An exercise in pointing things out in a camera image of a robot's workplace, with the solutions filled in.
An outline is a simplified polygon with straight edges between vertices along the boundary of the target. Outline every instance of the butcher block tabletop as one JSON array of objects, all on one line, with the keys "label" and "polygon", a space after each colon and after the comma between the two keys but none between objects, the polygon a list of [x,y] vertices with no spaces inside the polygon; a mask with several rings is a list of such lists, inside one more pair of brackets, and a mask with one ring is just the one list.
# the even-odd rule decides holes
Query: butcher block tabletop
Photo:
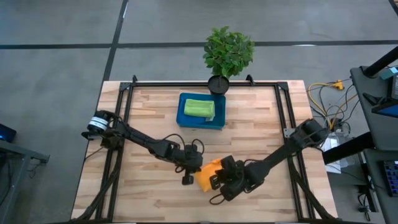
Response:
[{"label": "butcher block tabletop", "polygon": [[[312,118],[301,80],[286,81],[296,123]],[[98,110],[114,111],[120,82],[104,82]],[[155,139],[177,133],[185,142],[195,138],[205,144],[203,164],[232,155],[235,160],[263,159],[283,144],[273,87],[230,87],[226,97],[226,124],[222,130],[181,128],[176,122],[181,93],[208,94],[206,87],[134,87],[129,124]],[[289,116],[282,94],[285,117]],[[126,97],[122,103],[122,113]],[[179,138],[170,140],[181,143]],[[87,155],[100,148],[91,141]],[[322,154],[303,151],[311,191],[337,217]],[[106,150],[88,158],[83,166],[72,218],[81,215],[100,189]],[[126,141],[114,210],[114,222],[292,222],[297,221],[287,161],[274,167],[264,183],[249,194],[241,193],[230,202],[210,205],[219,190],[203,192],[200,186],[181,184],[171,163],[155,159],[148,150]],[[300,198],[304,214],[305,199]],[[108,211],[105,203],[104,214]]]}]

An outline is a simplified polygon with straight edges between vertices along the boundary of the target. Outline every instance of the yellow cable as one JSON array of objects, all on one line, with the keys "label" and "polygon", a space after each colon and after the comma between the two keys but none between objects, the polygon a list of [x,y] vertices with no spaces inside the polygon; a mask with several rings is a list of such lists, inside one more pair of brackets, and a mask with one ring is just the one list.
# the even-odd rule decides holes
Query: yellow cable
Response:
[{"label": "yellow cable", "polygon": [[326,111],[317,103],[317,102],[315,102],[315,100],[312,98],[312,95],[311,95],[311,87],[313,87],[313,86],[315,86],[315,85],[322,85],[322,86],[330,86],[330,84],[327,84],[327,83],[313,83],[313,84],[311,84],[309,87],[308,87],[308,96],[310,97],[310,100],[312,101],[312,103],[315,105],[315,106],[317,106],[318,108],[319,108],[319,110],[323,113],[323,115],[325,116],[325,119],[328,121],[328,124],[329,124],[329,127],[331,126],[331,123],[330,123],[330,119],[329,119],[329,117],[328,117],[328,115],[327,115],[327,113],[326,113]]},{"label": "yellow cable", "polygon": [[[348,99],[346,102],[344,102],[342,105],[340,105],[340,106],[338,107],[338,109],[337,109],[337,112],[338,112],[339,110],[341,110],[341,108],[342,108],[345,104],[347,104],[350,100],[352,100],[355,96],[357,96],[357,94],[353,95],[350,99]],[[332,122],[331,125],[330,125],[330,129],[331,129],[331,130],[333,129],[333,126],[335,125],[336,118],[337,118],[337,113],[335,114],[335,117],[333,118],[333,122]]]}]

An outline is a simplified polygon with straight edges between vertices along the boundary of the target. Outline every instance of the concrete floor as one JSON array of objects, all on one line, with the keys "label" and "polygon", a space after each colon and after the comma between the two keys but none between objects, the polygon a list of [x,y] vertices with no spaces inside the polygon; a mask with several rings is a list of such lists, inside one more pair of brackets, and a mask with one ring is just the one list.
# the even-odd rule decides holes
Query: concrete floor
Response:
[{"label": "concrete floor", "polygon": [[[0,45],[110,44],[121,5],[122,0],[0,0]],[[387,0],[130,0],[119,42],[203,42],[211,27],[224,25],[256,41],[394,40],[397,22]],[[254,63],[234,79],[249,73],[257,80],[304,80],[307,86],[332,82],[393,47],[256,47]],[[51,154],[48,165],[26,179],[16,223],[70,218],[87,145],[80,133],[95,110],[108,55],[109,49],[0,50],[0,123],[18,131],[19,145]],[[135,74],[139,80],[207,80],[202,55],[201,48],[118,49],[109,79]],[[326,88],[323,101],[335,105],[342,95]],[[368,130],[360,107],[349,123],[352,136]],[[339,217],[365,222],[356,211],[355,187],[331,186]],[[384,222],[380,213],[371,218]]]}]

